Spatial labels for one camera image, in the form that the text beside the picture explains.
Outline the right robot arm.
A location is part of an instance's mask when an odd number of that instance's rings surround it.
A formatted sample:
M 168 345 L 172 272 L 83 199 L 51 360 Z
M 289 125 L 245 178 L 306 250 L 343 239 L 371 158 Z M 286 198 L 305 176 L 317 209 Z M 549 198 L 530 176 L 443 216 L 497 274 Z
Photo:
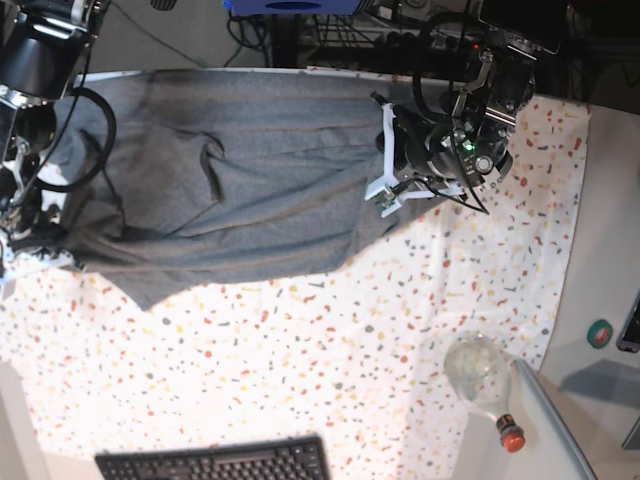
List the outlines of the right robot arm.
M 14 27 L 1 46 L 1 240 L 13 252 L 52 251 L 66 235 L 44 209 L 46 192 L 68 194 L 105 169 L 117 124 L 106 100 L 84 85 L 107 1 L 17 1 Z M 67 185 L 40 179 L 68 126 L 55 104 L 87 99 L 103 113 L 106 141 L 93 167 Z

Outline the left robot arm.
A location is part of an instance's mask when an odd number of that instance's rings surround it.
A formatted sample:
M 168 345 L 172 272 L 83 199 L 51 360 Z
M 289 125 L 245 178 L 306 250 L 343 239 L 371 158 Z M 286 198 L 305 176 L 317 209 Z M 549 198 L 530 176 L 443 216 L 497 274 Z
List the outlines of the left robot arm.
M 389 107 L 400 190 L 464 195 L 504 178 L 516 117 L 535 91 L 539 59 L 559 50 L 565 1 L 468 1 L 429 15 L 414 49 L 415 106 Z M 436 106 L 422 89 L 436 32 L 458 26 L 447 58 L 449 85 Z

